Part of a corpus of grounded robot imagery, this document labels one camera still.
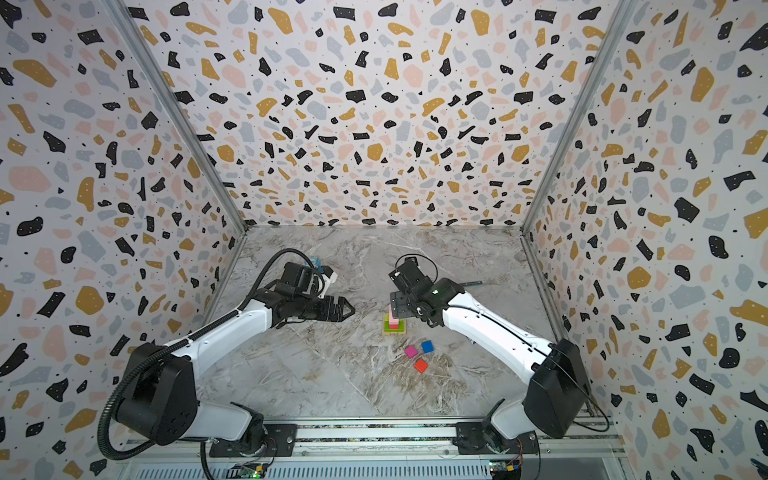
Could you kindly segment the pink rectangular block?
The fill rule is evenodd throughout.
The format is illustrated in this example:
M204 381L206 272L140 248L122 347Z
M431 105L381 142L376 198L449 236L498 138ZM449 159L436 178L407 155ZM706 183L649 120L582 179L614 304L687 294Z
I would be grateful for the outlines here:
M388 324L389 323L394 323L394 322L400 322L400 319L395 316L392 307L389 307L389 310L388 310Z

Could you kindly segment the lime green rectangular block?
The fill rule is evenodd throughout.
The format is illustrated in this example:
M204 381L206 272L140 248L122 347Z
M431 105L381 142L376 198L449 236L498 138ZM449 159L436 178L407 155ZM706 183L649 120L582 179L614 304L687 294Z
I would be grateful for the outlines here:
M400 320L397 325L390 324L389 322L385 322L383 324L384 335L400 335L400 334L404 334L405 332L406 332L406 322L403 320Z

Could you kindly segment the magenta cube block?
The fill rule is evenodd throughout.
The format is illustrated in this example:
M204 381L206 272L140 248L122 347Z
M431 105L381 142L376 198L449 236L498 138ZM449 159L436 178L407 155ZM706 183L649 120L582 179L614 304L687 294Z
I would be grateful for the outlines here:
M409 346L407 346L405 348L405 354L406 354L406 356L409 359L411 359L411 358L415 358L416 356L418 356L419 355L419 351L417 350L417 348L415 346L409 345Z

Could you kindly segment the small red cube block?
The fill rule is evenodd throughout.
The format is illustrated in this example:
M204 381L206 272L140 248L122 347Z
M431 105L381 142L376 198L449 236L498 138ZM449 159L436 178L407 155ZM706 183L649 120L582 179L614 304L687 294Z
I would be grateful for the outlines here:
M424 373L424 372L427 370L427 368L428 368L428 363L427 363L425 360L423 360L423 359L419 359L419 360L417 360L417 361L416 361L416 363L414 364L414 368L415 368L415 369L416 369L416 370L417 370L419 373Z

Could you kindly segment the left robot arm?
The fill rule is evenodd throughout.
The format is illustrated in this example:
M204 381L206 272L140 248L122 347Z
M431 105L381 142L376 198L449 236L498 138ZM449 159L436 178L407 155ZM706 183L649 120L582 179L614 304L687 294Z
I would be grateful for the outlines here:
M287 297L260 290L180 340L136 348L99 420L102 453L122 459L154 445L202 439L231 442L244 455L260 450L267 435L263 416L239 404L200 401L198 381L219 360L272 328L291 320L341 323L355 312L344 297Z

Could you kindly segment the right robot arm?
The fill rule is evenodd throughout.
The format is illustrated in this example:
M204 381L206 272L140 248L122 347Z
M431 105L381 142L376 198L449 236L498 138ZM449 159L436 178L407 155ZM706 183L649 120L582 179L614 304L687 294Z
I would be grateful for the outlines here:
M391 277L407 310L430 326L460 333L493 354L527 385L521 400L501 400L483 419L486 447L503 451L536 430L561 439L575 423L589 385L579 348L563 338L553 343L513 325L448 279L409 281Z

